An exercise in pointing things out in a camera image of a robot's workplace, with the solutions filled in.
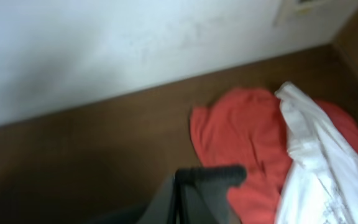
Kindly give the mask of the red t-shirt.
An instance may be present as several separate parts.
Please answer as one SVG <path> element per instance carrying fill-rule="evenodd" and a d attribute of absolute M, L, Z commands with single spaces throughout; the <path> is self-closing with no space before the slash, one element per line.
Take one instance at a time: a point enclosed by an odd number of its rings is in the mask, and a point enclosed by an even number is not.
<path fill-rule="evenodd" d="M 358 153 L 358 128 L 339 107 L 314 101 Z M 240 164 L 246 181 L 228 193 L 243 223 L 275 223 L 292 159 L 280 99 L 266 90 L 236 89 L 210 108 L 195 108 L 191 140 L 204 166 Z"/>

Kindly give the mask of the white t-shirt pixel print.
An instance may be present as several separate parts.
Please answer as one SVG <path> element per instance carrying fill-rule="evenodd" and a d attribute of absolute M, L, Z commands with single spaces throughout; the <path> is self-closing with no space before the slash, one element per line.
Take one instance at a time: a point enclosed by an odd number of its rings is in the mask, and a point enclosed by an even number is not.
<path fill-rule="evenodd" d="M 275 93 L 292 159 L 275 223 L 358 223 L 358 153 L 291 82 Z"/>

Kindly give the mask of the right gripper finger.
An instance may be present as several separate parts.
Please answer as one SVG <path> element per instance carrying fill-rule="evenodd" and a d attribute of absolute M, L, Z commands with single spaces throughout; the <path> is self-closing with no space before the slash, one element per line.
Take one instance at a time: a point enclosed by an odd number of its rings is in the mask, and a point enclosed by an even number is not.
<path fill-rule="evenodd" d="M 137 224 L 240 223 L 227 193 L 246 178 L 240 165 L 178 169 L 162 184 Z"/>

